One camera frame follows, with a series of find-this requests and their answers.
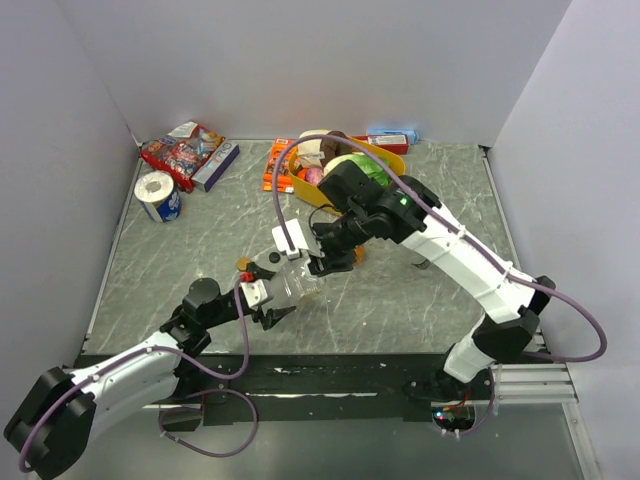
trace clear plastic bottle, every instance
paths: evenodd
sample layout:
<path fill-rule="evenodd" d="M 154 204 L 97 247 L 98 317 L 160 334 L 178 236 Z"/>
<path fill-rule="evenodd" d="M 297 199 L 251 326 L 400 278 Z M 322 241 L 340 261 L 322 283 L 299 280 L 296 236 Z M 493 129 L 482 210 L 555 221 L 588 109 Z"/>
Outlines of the clear plastic bottle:
<path fill-rule="evenodd" d="M 268 308 L 286 308 L 297 306 L 307 295 L 320 290 L 324 279 L 311 275 L 308 258 L 298 258 L 286 262 L 269 281 L 273 299 L 265 306 Z"/>

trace marble countertop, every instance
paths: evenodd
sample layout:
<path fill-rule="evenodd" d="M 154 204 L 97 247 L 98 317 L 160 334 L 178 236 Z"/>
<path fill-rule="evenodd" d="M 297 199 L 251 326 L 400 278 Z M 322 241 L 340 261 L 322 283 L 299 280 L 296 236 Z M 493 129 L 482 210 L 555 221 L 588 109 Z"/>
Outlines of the marble countertop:
<path fill-rule="evenodd" d="M 152 222 L 135 198 L 128 206 L 86 353 L 119 353 L 153 333 L 199 277 L 223 291 L 237 277 L 236 260 L 269 267 L 277 224 L 261 177 L 271 141 L 239 141 L 240 155 L 209 193 L 183 194 L 176 220 Z M 454 215 L 503 258 L 512 252 L 482 152 L 473 145 L 420 142 L 404 156 L 410 175 L 435 191 Z M 145 164 L 140 174 L 149 171 Z M 313 207 L 282 194 L 286 218 L 306 219 Z M 332 217 L 318 212 L 314 220 Z M 327 277 L 276 327 L 251 322 L 253 353 L 445 352 L 475 324 L 480 306 L 438 268 L 410 266 L 414 257 L 392 242 L 372 240 L 352 272 Z M 237 322 L 210 331 L 207 352 L 241 352 Z"/>

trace orange package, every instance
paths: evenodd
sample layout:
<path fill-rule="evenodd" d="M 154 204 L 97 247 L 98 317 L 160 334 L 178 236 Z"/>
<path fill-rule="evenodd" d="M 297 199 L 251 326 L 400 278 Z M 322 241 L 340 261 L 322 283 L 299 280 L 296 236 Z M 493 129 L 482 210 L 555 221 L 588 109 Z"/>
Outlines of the orange package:
<path fill-rule="evenodd" d="M 270 192 L 272 190 L 272 182 L 273 182 L 273 169 L 276 166 L 276 160 L 280 156 L 280 154 L 295 142 L 295 139 L 292 138 L 276 138 L 275 142 L 273 142 L 273 147 L 271 147 L 271 154 L 269 155 L 269 160 L 267 161 L 267 167 L 264 169 L 264 175 L 262 176 L 262 190 L 265 192 Z M 282 161 L 280 165 L 280 172 L 278 173 L 278 191 L 282 193 L 293 193 L 293 182 L 289 178 L 289 160 L 293 155 L 293 152 L 296 149 L 292 149 L 285 159 Z"/>

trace yellow basket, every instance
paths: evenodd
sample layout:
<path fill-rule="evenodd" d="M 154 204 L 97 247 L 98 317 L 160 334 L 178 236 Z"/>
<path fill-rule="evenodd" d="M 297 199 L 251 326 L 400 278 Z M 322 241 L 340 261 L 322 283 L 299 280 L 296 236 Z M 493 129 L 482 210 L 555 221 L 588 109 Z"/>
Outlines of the yellow basket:
<path fill-rule="evenodd" d="M 389 167 L 391 167 L 391 170 L 393 170 L 396 175 L 404 175 L 404 172 L 406 171 L 406 165 L 404 164 L 404 160 L 402 160 L 402 157 L 396 155 L 395 153 L 391 153 L 384 148 L 370 145 L 355 138 L 349 137 L 349 140 L 366 148 L 378 157 L 385 159 L 387 162 L 389 162 Z M 324 196 L 324 194 L 318 189 L 318 187 L 316 187 L 315 185 L 311 185 L 309 182 L 306 182 L 295 175 L 297 173 L 295 170 L 295 162 L 297 158 L 298 153 L 297 151 L 295 151 L 289 159 L 289 177 L 293 182 L 293 193 L 295 193 L 296 197 L 298 197 L 300 200 L 304 200 L 305 202 L 310 203 L 311 205 L 314 205 L 316 207 L 326 204 L 331 205 L 331 202 L 327 199 L 327 197 Z M 334 215 L 341 215 L 340 212 L 334 210 L 333 208 L 327 208 L 326 211 L 333 213 Z"/>

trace gray floor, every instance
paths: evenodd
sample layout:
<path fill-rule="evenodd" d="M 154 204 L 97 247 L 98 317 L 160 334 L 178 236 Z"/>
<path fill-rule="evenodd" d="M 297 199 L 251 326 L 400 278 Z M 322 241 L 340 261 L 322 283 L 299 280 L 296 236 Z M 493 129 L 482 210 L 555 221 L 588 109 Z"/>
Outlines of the gray floor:
<path fill-rule="evenodd" d="M 249 424 L 201 427 L 184 438 L 228 451 Z M 237 457 L 208 458 L 158 435 L 157 413 L 136 413 L 90 445 L 61 480 L 573 480 L 581 479 L 559 405 L 500 406 L 460 442 L 400 420 L 263 422 Z"/>
<path fill-rule="evenodd" d="M 269 141 L 240 141 L 240 155 L 209 193 L 183 195 L 175 221 L 153 223 L 132 199 L 87 353 L 121 352 L 151 334 L 198 277 L 231 288 L 236 260 L 266 263 L 276 217 L 261 176 Z M 504 225 L 481 151 L 472 145 L 421 142 L 405 156 L 408 173 L 448 205 L 467 228 L 510 259 Z M 287 218 L 312 207 L 283 195 Z M 318 219 L 333 218 L 319 212 Z M 477 321 L 476 302 L 437 268 L 422 271 L 391 242 L 373 240 L 353 272 L 327 278 L 324 290 L 276 328 L 251 326 L 254 353 L 444 352 Z M 211 332 L 209 352 L 240 352 L 233 322 Z"/>

